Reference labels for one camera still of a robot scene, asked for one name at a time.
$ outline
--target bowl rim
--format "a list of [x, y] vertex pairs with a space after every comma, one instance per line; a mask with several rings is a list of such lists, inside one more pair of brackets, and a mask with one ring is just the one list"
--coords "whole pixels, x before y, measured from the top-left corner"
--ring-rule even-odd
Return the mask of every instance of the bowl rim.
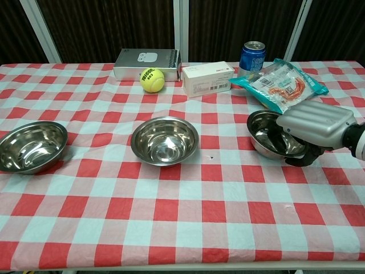
[[255, 112], [252, 112], [248, 119], [247, 119], [247, 128], [250, 132], [250, 135], [251, 135], [251, 138], [253, 138], [261, 147], [263, 147], [264, 149], [266, 150], [269, 150], [271, 151], [272, 153], [275, 153], [277, 154], [278, 156], [283, 156], [283, 157], [286, 157], [286, 158], [300, 158], [302, 157], [308, 150], [308, 146], [305, 145], [305, 149], [302, 151], [302, 152], [299, 152], [299, 153], [295, 153], [295, 154], [285, 154], [285, 153], [281, 153], [279, 151], [274, 151], [272, 150], [271, 148], [269, 147], [266, 147], [264, 146], [255, 136], [253, 130], [252, 130], [252, 121], [253, 119], [257, 116], [257, 115], [260, 115], [260, 114], [274, 114], [275, 116], [279, 117], [281, 115], [281, 113], [278, 113], [276, 111], [272, 111], [272, 110], [258, 110], [258, 111], [255, 111]]
[[68, 133], [67, 133], [66, 128], [63, 125], [53, 122], [53, 121], [37, 121], [37, 122], [32, 122], [32, 123], [17, 127], [15, 129], [13, 129], [12, 131], [8, 132], [7, 134], [5, 134], [2, 138], [0, 138], [0, 147], [6, 140], [8, 140], [8, 138], [10, 138], [16, 132], [23, 130], [25, 128], [37, 126], [39, 124], [51, 124], [61, 130], [62, 136], [64, 136], [64, 138], [63, 138], [62, 144], [60, 146], [60, 149], [57, 151], [57, 153], [53, 154], [53, 156], [51, 158], [47, 159], [45, 162], [41, 162], [40, 164], [37, 164], [36, 166], [32, 166], [31, 168], [3, 168], [3, 165], [0, 164], [0, 171], [7, 172], [7, 173], [29, 172], [29, 171], [35, 170], [41, 166], [45, 166], [49, 162], [53, 161], [56, 157], [58, 157], [59, 154], [62, 153], [63, 149], [65, 148], [65, 146], [67, 144]]
[[[179, 158], [175, 161], [172, 161], [172, 162], [154, 162], [152, 160], [148, 160], [148, 159], [144, 159], [144, 156], [143, 154], [141, 154], [137, 149], [136, 149], [136, 138], [137, 138], [137, 134], [143, 130], [143, 128], [145, 128], [146, 126], [150, 125], [151, 123], [155, 122], [155, 121], [158, 121], [158, 120], [170, 120], [170, 121], [178, 121], [180, 123], [183, 123], [185, 124], [186, 126], [188, 126], [188, 128], [193, 132], [193, 137], [194, 137], [194, 144], [193, 144], [193, 147], [192, 149], [184, 155], [184, 157], [182, 158]], [[182, 161], [184, 161], [185, 159], [187, 159], [188, 157], [192, 156], [195, 152], [195, 150], [197, 149], [199, 145], [199, 134], [196, 130], [196, 128], [190, 124], [188, 121], [184, 120], [184, 119], [181, 119], [181, 118], [178, 118], [178, 117], [174, 117], [174, 116], [160, 116], [160, 117], [155, 117], [155, 118], [152, 118], [148, 121], [145, 121], [143, 122], [142, 124], [140, 124], [135, 130], [134, 132], [132, 133], [132, 137], [131, 137], [131, 147], [132, 147], [132, 151], [133, 153], [139, 158], [141, 159], [142, 161], [148, 163], [148, 164], [152, 164], [154, 166], [159, 166], [159, 167], [165, 167], [165, 166], [172, 166], [174, 164], [178, 164]]]

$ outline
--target red and white checkered tablecloth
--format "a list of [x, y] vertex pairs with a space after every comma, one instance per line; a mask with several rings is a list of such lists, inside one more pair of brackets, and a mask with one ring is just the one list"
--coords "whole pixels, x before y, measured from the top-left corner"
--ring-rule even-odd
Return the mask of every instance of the red and white checkered tablecloth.
[[[363, 122], [365, 68], [294, 64], [330, 89], [314, 100]], [[188, 99], [168, 82], [147, 94], [112, 68], [0, 67], [0, 136], [36, 120], [69, 133], [54, 168], [0, 174], [0, 269], [365, 260], [365, 162], [345, 148], [303, 168], [266, 159], [246, 128], [263, 107], [245, 90]], [[200, 148], [173, 167], [141, 163], [131, 133], [164, 115], [191, 122]]]

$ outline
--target silver box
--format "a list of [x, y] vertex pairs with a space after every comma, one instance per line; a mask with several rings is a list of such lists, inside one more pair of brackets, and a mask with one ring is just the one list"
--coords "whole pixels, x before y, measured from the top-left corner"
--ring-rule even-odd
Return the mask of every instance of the silver box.
[[179, 50], [122, 49], [114, 64], [114, 75], [119, 81], [139, 81], [142, 71], [155, 67], [164, 73], [165, 81], [180, 80]]

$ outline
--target white box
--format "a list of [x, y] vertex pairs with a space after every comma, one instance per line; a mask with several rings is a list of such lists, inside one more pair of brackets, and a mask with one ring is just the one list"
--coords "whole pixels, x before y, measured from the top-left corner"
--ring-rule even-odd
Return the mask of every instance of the white box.
[[230, 90], [234, 69], [226, 62], [182, 68], [183, 88], [188, 97]]
[[139, 81], [148, 67], [161, 70], [165, 81], [180, 80], [181, 58], [179, 50], [122, 49], [114, 64], [114, 76], [119, 81]]

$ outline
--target dark curtain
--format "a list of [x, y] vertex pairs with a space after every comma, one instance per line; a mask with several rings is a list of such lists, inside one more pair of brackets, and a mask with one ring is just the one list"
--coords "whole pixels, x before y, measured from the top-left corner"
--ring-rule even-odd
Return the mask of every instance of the dark curtain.
[[292, 60], [355, 60], [365, 66], [364, 41], [364, 0], [313, 0]]
[[115, 62], [121, 48], [173, 49], [172, 0], [38, 0], [64, 63]]
[[266, 61], [283, 58], [299, 0], [189, 1], [189, 61], [238, 61], [247, 41], [266, 45]]
[[48, 63], [19, 0], [2, 0], [0, 7], [0, 65]]

